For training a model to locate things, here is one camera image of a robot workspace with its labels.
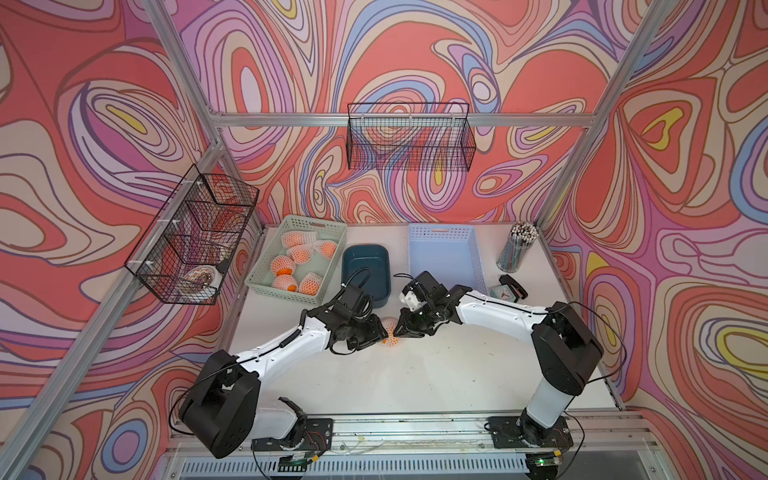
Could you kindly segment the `small teal alarm clock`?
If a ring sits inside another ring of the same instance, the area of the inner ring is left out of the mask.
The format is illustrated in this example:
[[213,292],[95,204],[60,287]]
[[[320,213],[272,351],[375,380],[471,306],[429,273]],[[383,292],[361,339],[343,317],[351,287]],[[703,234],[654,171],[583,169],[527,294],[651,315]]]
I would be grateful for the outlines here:
[[514,291],[507,285],[500,284],[497,286],[492,287],[489,290],[490,295],[493,298],[508,301],[508,302],[514,302],[517,300],[517,296],[514,293]]

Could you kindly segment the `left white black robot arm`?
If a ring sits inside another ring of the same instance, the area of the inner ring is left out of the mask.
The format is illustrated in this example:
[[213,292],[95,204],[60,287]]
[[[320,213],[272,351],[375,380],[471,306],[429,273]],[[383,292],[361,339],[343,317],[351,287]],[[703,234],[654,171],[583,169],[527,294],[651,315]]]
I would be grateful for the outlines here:
[[351,355],[387,336],[373,313],[372,297],[361,288],[343,285],[332,299],[304,309],[294,329],[236,355],[225,350],[213,353],[186,396],[174,405],[178,417],[216,459],[240,447],[263,415],[265,437],[296,445],[304,435],[303,411],[289,399],[286,408],[260,409],[261,390],[301,362],[325,351],[336,355],[334,345],[344,342]]

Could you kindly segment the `netted orange front left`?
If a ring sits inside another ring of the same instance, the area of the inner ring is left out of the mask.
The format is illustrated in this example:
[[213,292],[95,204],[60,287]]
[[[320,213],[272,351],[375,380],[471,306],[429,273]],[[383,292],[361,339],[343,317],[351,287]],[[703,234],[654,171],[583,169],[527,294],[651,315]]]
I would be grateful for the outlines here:
[[271,287],[282,291],[296,292],[298,283],[291,274],[281,274],[275,277]]

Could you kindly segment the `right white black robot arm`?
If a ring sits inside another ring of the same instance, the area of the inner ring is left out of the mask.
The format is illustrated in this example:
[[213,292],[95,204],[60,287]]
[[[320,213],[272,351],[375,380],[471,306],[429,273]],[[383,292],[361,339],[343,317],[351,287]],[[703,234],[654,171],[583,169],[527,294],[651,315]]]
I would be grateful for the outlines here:
[[582,394],[604,349],[568,303],[533,307],[497,299],[468,286],[448,289],[431,273],[412,278],[399,294],[396,337],[433,336],[448,323],[484,327],[534,349],[542,380],[517,420],[524,441],[541,445],[573,399]]

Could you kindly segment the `cup of pencils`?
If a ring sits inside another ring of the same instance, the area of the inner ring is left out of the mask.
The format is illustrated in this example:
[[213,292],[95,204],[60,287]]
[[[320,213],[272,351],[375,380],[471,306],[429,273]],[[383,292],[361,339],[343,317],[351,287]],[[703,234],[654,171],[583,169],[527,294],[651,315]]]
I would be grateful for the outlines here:
[[497,267],[505,273],[516,272],[538,237],[538,229],[531,222],[518,222],[512,225],[504,248],[496,260]]

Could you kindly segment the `dark teal plastic tub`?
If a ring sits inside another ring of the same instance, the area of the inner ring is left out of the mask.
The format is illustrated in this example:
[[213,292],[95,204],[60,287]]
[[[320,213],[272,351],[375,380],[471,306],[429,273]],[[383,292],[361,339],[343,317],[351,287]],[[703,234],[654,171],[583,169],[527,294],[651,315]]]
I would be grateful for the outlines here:
[[384,307],[391,294],[389,252],[379,244],[352,245],[342,256],[341,280],[372,297],[373,308]]

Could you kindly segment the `netted orange left middle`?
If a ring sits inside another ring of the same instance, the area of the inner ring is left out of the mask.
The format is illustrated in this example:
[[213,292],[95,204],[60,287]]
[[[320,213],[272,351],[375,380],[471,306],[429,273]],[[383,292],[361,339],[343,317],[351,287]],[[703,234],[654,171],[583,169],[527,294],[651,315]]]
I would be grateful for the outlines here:
[[278,255],[270,262],[270,271],[276,276],[292,276],[296,271],[296,263],[287,255]]

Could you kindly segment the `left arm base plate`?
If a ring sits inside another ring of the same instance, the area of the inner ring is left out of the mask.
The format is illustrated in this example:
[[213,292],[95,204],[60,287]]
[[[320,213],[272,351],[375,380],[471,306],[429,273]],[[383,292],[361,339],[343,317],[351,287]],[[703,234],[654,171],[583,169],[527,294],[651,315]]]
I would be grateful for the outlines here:
[[261,437],[251,440],[256,452],[322,453],[332,447],[334,420],[330,417],[310,417],[299,420],[283,438]]

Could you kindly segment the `netted orange back right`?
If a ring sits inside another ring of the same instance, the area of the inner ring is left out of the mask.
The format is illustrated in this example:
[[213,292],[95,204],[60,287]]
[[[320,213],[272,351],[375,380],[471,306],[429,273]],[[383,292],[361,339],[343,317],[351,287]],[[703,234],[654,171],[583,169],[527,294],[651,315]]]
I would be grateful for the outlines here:
[[313,247],[322,257],[332,260],[336,254],[338,244],[332,240],[317,240]]

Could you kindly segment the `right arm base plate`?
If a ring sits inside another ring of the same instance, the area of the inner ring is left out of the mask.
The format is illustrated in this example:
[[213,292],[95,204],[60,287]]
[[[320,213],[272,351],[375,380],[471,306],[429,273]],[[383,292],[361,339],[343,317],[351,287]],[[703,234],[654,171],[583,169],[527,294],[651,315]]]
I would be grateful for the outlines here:
[[520,416],[491,416],[484,423],[484,429],[491,435],[496,449],[566,451],[574,446],[564,416],[560,416],[551,428]]

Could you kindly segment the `light blue plastic basket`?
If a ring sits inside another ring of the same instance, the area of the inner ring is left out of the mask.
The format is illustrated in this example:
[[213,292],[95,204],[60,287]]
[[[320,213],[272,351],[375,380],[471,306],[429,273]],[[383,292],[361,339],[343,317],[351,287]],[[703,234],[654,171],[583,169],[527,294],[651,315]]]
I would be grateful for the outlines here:
[[428,271],[446,287],[463,285],[487,293],[473,226],[460,224],[410,224],[408,273]]

